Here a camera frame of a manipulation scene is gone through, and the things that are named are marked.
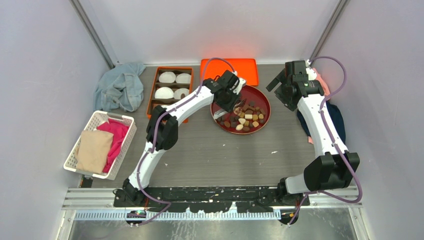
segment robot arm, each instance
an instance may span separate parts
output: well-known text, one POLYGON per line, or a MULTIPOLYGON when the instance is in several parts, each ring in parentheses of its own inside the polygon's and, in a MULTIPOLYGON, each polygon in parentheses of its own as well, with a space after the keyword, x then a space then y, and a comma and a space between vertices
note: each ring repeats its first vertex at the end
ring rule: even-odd
POLYGON ((315 160, 309 164, 302 174, 283 178, 279 183, 285 194, 299 194, 318 190, 346 188, 353 176, 343 162, 335 144, 344 153, 354 171, 358 168, 360 159, 357 153, 351 153, 340 140, 331 121, 326 103, 322 112, 328 128, 331 130, 334 142, 326 129, 321 116, 321 102, 324 91, 317 74, 304 60, 285 63, 277 77, 266 87, 270 92, 278 83, 281 85, 274 91, 276 97, 291 111, 296 108, 305 118, 313 140, 315 160))
POLYGON ((134 203, 142 201, 143 196, 139 190, 149 185, 159 159, 177 142, 178 126, 190 115, 211 103, 216 103, 225 112, 232 112, 245 85, 246 80, 227 70, 217 81, 210 78, 204 80, 201 86, 180 101, 166 107, 154 108, 146 130, 146 145, 142 157, 123 183, 125 194, 134 203))
MULTIPOLYGON (((175 117, 176 121, 178 122, 178 126, 181 125, 181 123, 187 119, 190 115, 197 112, 199 109, 209 106, 214 101, 214 94, 211 93, 211 90, 207 87, 202 87, 200 91, 197 93, 197 90, 186 96, 185 98, 181 99, 180 101, 167 106, 164 108, 165 110, 170 110, 173 108, 176 108, 181 102, 186 101, 187 99, 192 98, 195 96, 191 101, 187 102, 184 106, 176 109, 172 113, 170 113, 170 116, 175 117)), ((159 149, 156 147, 156 149, 151 152, 150 150, 153 148, 152 140, 147 140, 146 145, 144 147, 144 151, 142 153, 142 156, 147 153, 147 156, 141 162, 140 169, 135 168, 134 171, 129 176, 129 182, 134 186, 138 187, 138 181, 137 181, 137 173, 139 173, 140 178, 140 185, 144 189, 149 185, 150 177, 152 176, 153 170, 155 169, 156 165, 159 162, 159 159, 161 159, 162 155, 167 151, 165 149, 159 149)))

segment orange rectangular tray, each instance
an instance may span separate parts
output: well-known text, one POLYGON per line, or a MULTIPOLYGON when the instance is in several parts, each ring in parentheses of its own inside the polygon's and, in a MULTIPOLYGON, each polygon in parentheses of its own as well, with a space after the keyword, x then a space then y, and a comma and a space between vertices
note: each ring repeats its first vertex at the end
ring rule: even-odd
MULTIPOLYGON (((200 62, 200 77, 202 77, 203 69, 209 59, 202 59, 200 62)), ((256 87, 259 85, 258 68, 254 58, 225 58, 237 71, 237 76, 246 80, 247 85, 256 87)), ((231 68, 221 60, 212 60, 207 66, 204 73, 204 79, 214 79, 217 75, 221 76, 225 70, 231 68)))

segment pink cloth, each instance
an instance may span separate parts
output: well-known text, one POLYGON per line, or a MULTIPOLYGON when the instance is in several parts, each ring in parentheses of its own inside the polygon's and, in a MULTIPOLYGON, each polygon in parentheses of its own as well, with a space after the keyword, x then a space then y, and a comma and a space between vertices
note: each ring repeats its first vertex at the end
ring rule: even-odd
POLYGON ((109 118, 109 122, 105 122, 97 127, 97 130, 105 131, 113 134, 112 146, 107 154, 107 162, 103 168, 103 173, 109 173, 115 159, 121 152, 121 145, 128 132, 128 126, 120 123, 119 121, 109 118))

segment white basket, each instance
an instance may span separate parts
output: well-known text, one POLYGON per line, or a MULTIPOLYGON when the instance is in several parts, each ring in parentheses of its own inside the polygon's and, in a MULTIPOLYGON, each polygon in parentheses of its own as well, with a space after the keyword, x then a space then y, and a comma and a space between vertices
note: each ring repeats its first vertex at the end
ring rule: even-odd
POLYGON ((93 115, 91 116, 90 121, 88 121, 87 125, 85 126, 84 130, 93 131, 97 129, 97 127, 100 126, 101 124, 107 122, 108 119, 113 119, 123 123, 126 126, 129 126, 128 132, 126 133, 126 136, 123 139, 120 153, 115 158, 115 161, 113 161, 113 164, 110 167, 109 172, 96 174, 96 173, 81 171, 77 169, 78 161, 75 158, 75 149, 80 145, 81 136, 76 141, 75 145, 72 148, 72 151, 70 152, 69 156, 66 159, 66 162, 63 164, 64 169, 72 171, 72 172, 84 174, 84 175, 93 176, 94 178, 115 180, 115 178, 117 177, 118 171, 121 167, 121 164, 125 158, 125 154, 127 153, 128 147, 130 146, 131 141, 133 140, 134 134, 137 131, 137 127, 134 122, 134 118, 130 116, 124 116, 124 115, 115 114, 115 113, 106 112, 106 111, 95 111, 93 115))

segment denim cloth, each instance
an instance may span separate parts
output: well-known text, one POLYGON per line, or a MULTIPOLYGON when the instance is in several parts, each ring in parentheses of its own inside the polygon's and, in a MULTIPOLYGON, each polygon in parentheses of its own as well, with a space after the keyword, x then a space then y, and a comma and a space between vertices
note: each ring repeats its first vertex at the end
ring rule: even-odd
POLYGON ((94 92, 94 110, 137 110, 143 100, 139 75, 145 68, 143 63, 125 63, 103 74, 94 92))

